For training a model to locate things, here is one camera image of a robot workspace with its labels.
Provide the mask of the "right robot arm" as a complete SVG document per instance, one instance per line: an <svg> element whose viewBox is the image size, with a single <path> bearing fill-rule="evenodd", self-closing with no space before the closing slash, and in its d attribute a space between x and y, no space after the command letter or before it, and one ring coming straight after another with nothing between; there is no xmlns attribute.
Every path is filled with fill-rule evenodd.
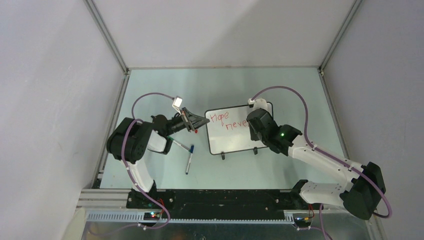
<svg viewBox="0 0 424 240"><path fill-rule="evenodd" d="M288 125L277 125L272 115L259 108L247 115L251 138L260 141L276 154L300 160L327 174L336 183L300 180L291 194L291 204L304 209L309 204L345 208L353 216L369 220L386 192L381 168L339 159L308 142L303 133Z"/></svg>

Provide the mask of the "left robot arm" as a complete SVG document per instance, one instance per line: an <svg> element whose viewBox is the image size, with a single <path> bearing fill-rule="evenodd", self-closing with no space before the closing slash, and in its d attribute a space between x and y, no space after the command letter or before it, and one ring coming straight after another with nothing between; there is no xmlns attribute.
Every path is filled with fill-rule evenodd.
<svg viewBox="0 0 424 240"><path fill-rule="evenodd" d="M158 194L151 190L156 183L146 165L146 152L166 155L173 144L171 135L182 130L194 132L209 122L184 107L170 119L162 114L152 116L151 122L125 117L109 136L106 150L125 166L145 208L153 208L158 202Z"/></svg>

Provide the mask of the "white whiteboard black frame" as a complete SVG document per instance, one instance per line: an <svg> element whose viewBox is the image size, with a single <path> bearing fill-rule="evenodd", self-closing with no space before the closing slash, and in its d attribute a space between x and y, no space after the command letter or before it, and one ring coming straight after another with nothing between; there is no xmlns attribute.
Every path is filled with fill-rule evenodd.
<svg viewBox="0 0 424 240"><path fill-rule="evenodd" d="M220 155L242 151L253 151L266 146L259 140L251 140L247 116L253 111L249 105L238 105L206 110L204 117L209 120L206 124L209 152Z"/></svg>

